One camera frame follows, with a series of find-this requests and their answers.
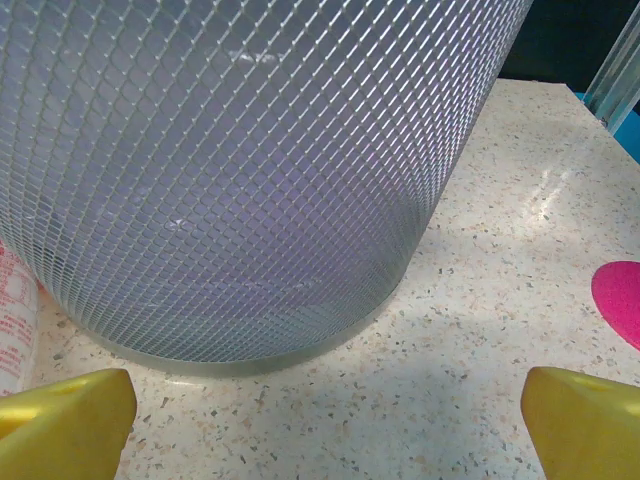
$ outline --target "pink disc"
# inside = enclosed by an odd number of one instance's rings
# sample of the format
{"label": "pink disc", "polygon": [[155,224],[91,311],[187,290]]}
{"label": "pink disc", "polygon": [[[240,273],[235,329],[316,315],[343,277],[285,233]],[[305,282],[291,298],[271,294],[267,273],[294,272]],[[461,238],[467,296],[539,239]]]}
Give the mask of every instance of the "pink disc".
{"label": "pink disc", "polygon": [[607,323],[640,350],[640,263],[600,267],[591,281],[591,293]]}

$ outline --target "dark background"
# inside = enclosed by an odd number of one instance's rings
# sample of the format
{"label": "dark background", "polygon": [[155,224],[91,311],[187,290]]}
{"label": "dark background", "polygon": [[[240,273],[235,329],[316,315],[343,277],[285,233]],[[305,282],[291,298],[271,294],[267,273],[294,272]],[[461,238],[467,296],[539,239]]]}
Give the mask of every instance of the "dark background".
{"label": "dark background", "polygon": [[584,92],[638,1],[534,0],[500,77]]}

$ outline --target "metal mesh cylinder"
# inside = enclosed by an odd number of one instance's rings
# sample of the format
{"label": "metal mesh cylinder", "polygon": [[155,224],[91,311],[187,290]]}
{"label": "metal mesh cylinder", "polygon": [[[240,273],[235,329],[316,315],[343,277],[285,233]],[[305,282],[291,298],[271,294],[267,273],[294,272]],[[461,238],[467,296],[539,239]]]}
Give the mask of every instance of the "metal mesh cylinder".
{"label": "metal mesh cylinder", "polygon": [[529,0],[0,0],[0,233],[79,325],[226,363],[401,280]]}

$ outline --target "yellow object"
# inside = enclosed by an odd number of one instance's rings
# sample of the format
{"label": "yellow object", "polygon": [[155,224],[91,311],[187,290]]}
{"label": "yellow object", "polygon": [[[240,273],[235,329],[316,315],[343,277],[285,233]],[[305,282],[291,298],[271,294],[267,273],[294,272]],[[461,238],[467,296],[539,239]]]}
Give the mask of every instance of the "yellow object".
{"label": "yellow object", "polygon": [[640,479],[640,388],[536,367],[521,406],[548,480]]}
{"label": "yellow object", "polygon": [[112,480],[135,414],[118,369],[0,398],[0,478]]}

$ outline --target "white countertop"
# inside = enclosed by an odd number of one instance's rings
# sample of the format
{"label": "white countertop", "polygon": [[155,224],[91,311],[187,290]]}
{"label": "white countertop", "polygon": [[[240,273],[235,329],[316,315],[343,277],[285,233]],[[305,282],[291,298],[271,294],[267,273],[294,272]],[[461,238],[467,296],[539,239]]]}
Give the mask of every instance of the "white countertop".
{"label": "white countertop", "polygon": [[640,385],[593,272],[640,257],[640,166],[564,86],[499,81],[395,299],[336,350],[258,377],[168,376],[40,311],[34,384],[124,367],[139,399],[118,480],[542,479],[527,371]]}

